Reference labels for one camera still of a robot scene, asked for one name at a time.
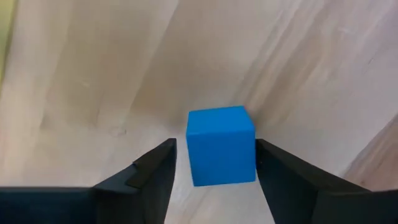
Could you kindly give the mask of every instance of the blue cube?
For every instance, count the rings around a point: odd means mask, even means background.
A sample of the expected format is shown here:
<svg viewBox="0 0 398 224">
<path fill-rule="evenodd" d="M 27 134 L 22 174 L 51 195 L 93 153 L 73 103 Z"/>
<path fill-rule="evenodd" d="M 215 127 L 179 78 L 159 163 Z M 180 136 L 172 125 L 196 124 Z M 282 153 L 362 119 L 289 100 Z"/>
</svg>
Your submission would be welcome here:
<svg viewBox="0 0 398 224">
<path fill-rule="evenodd" d="M 194 186 L 255 181 L 255 138 L 243 106 L 189 112 L 187 145 Z"/>
</svg>

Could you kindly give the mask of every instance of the cube top face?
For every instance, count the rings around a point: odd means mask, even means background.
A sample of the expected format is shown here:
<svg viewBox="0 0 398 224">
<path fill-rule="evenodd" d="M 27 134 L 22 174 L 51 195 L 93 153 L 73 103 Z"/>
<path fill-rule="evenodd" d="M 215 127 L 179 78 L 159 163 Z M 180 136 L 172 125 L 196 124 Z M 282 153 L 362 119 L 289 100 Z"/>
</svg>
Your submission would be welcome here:
<svg viewBox="0 0 398 224">
<path fill-rule="evenodd" d="M 254 131 L 253 122 L 244 106 L 189 112 L 187 136 L 236 131 Z"/>
</svg>

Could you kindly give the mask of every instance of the light wood panel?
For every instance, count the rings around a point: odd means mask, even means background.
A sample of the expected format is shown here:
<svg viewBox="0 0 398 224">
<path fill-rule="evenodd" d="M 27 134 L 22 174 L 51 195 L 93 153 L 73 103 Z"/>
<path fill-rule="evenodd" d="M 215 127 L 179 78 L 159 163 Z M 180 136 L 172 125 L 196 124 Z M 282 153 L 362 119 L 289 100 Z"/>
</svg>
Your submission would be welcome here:
<svg viewBox="0 0 398 224">
<path fill-rule="evenodd" d="M 93 185 L 178 139 L 166 223 L 272 223 L 257 182 L 193 188 L 187 113 L 244 104 L 334 174 L 398 111 L 397 3 L 31 0 L 0 98 L 2 185 Z"/>
<path fill-rule="evenodd" d="M 0 82 L 4 73 L 4 65 L 9 48 L 14 5 L 15 0 L 3 0 L 0 2 Z"/>
<path fill-rule="evenodd" d="M 370 190 L 398 189 L 398 115 L 358 155 L 345 179 Z"/>
</svg>

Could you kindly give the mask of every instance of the cube front face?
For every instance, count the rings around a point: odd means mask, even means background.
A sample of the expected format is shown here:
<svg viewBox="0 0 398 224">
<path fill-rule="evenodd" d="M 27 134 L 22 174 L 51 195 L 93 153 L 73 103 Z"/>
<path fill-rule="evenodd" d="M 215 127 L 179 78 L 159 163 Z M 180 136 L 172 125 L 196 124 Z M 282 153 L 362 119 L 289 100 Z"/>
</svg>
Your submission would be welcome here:
<svg viewBox="0 0 398 224">
<path fill-rule="evenodd" d="M 189 151 L 194 186 L 252 182 L 256 179 L 254 126 L 241 131 L 189 133 Z"/>
</svg>

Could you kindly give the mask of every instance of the wood grain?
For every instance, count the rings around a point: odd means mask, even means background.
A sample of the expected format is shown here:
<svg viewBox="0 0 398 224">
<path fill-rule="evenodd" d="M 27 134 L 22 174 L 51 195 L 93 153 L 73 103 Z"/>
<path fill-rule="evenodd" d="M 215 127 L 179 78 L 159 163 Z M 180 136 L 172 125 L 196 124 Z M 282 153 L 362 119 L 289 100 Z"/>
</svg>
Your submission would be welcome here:
<svg viewBox="0 0 398 224">
<path fill-rule="evenodd" d="M 345 179 L 370 190 L 398 189 L 398 115 L 350 165 Z"/>
<path fill-rule="evenodd" d="M 6 56 L 9 50 L 15 5 L 15 0 L 3 0 L 0 2 L 0 83 L 4 75 Z"/>
<path fill-rule="evenodd" d="M 334 174 L 398 112 L 398 5 L 20 1 L 0 98 L 1 185 L 93 185 L 178 139 L 166 223 L 272 223 L 257 182 L 193 188 L 185 123 L 241 105 Z"/>
</svg>

